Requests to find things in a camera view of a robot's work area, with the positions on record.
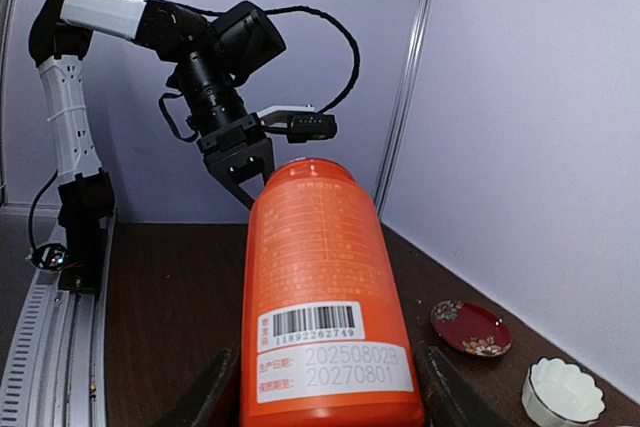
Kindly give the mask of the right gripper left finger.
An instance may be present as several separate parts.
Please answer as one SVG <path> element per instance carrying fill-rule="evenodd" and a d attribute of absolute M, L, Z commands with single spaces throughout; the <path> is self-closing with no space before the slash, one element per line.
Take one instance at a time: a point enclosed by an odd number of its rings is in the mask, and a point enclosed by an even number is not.
<path fill-rule="evenodd" d="M 224 348 L 158 421 L 158 426 L 238 426 L 240 347 Z"/>

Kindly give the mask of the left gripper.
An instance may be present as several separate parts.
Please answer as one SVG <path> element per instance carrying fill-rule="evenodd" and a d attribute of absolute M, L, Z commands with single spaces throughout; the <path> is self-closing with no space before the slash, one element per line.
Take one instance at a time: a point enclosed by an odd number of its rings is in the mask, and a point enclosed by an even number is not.
<path fill-rule="evenodd" d="M 212 177 L 244 207 L 255 199 L 242 184 L 257 175 L 266 185 L 275 171 L 271 139 L 256 114 L 248 114 L 201 137 L 197 146 Z"/>

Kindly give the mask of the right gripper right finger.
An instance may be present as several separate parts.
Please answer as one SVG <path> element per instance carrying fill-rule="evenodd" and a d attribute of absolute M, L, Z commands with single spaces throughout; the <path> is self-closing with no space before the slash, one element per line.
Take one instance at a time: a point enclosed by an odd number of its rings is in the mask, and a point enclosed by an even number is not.
<path fill-rule="evenodd" d="M 511 426 L 436 346 L 417 344 L 413 359 L 426 414 L 425 426 Z"/>

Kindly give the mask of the orange pill bottle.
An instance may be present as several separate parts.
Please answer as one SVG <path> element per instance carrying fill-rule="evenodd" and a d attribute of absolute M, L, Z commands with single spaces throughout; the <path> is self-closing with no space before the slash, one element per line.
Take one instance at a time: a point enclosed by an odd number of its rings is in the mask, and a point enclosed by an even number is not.
<path fill-rule="evenodd" d="M 241 350 L 244 426 L 424 424 L 379 218 L 339 164 L 291 162 L 252 207 Z"/>

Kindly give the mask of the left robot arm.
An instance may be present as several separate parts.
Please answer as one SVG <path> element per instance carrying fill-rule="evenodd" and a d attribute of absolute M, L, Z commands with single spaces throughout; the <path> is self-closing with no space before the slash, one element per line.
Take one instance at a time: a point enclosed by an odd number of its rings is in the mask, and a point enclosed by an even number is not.
<path fill-rule="evenodd" d="M 168 0 L 45 0 L 28 50 L 41 79 L 53 126 L 64 238 L 34 250 L 34 264 L 59 275 L 61 289 L 95 295 L 102 287 L 106 227 L 117 190 L 96 146 L 97 124 L 115 97 L 88 79 L 93 38 L 106 35 L 151 51 L 172 68 L 159 105 L 183 99 L 184 143 L 197 145 L 209 174 L 240 203 L 253 199 L 246 181 L 274 169 L 262 117 L 239 88 L 285 49 L 269 15 L 249 1 L 208 16 Z"/>

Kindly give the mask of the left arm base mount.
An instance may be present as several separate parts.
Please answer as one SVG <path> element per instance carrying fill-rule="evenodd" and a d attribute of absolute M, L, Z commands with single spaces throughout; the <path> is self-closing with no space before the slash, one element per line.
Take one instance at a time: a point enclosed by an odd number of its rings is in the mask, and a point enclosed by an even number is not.
<path fill-rule="evenodd" d="M 101 291 L 106 252 L 106 230 L 101 220 L 114 213 L 115 195 L 109 173 L 76 174 L 58 187 L 61 209 L 58 223 L 66 235 L 66 264 L 60 290 L 98 295 Z"/>

